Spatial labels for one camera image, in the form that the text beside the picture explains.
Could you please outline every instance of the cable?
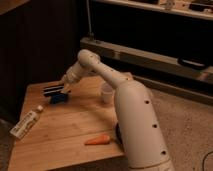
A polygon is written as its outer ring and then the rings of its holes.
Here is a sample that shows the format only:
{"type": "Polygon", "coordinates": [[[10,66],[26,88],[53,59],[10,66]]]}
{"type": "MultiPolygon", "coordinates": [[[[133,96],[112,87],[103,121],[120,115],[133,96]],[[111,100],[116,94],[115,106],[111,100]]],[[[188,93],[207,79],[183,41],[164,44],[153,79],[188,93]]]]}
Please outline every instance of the cable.
{"type": "Polygon", "coordinates": [[[213,151],[208,152],[208,153],[203,157],[203,161],[202,161],[202,171],[205,171],[205,160],[206,160],[206,158],[207,158],[210,154],[213,154],[213,151]]]}

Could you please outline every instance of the orange carrot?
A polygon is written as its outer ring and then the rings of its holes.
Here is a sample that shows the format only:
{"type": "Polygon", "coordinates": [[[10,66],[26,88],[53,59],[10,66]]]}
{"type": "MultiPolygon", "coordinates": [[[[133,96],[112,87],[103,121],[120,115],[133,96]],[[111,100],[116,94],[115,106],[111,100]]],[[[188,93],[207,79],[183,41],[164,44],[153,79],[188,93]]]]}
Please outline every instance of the orange carrot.
{"type": "Polygon", "coordinates": [[[85,145],[109,144],[110,140],[111,140],[111,138],[110,138],[109,135],[103,134],[103,135],[100,135],[98,137],[87,140],[84,144],[85,145]]]}

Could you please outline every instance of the wooden table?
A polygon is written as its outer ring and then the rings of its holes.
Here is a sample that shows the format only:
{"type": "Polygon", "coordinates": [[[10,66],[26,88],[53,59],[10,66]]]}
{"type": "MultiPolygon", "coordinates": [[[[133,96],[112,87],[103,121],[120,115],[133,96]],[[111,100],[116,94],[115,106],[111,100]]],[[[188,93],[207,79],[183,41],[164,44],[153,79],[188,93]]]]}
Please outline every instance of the wooden table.
{"type": "Polygon", "coordinates": [[[102,82],[98,76],[83,78],[73,86],[69,101],[59,104],[50,104],[42,94],[44,87],[55,82],[29,85],[21,117],[37,105],[43,105],[44,111],[28,134],[15,142],[8,170],[50,170],[122,156],[114,134],[114,104],[100,100],[102,82]],[[114,141],[109,145],[84,145],[103,133],[110,134],[114,141]]]}

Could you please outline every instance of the cabinet handle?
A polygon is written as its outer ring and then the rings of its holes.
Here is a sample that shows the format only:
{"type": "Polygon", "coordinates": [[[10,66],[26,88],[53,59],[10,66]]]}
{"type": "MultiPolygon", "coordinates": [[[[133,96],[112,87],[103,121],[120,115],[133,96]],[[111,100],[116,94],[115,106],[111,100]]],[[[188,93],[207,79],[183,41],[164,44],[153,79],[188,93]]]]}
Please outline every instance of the cabinet handle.
{"type": "Polygon", "coordinates": [[[209,67],[209,65],[207,64],[192,64],[182,58],[178,58],[177,62],[182,66],[189,67],[195,70],[203,70],[209,67]]]}

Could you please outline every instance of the speckled floor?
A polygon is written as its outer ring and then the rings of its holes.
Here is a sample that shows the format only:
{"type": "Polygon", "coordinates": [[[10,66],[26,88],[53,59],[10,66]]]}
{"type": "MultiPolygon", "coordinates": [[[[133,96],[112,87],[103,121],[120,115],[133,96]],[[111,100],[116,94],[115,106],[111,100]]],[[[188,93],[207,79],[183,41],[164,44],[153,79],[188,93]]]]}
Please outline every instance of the speckled floor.
{"type": "MultiPolygon", "coordinates": [[[[176,171],[201,171],[205,154],[213,151],[213,106],[153,90],[153,104],[176,171]]],[[[11,125],[0,122],[0,171],[6,171],[12,148],[11,125]]],[[[125,157],[107,159],[61,171],[125,171],[125,157]]],[[[213,154],[205,161],[205,171],[213,170],[213,154]]]]}

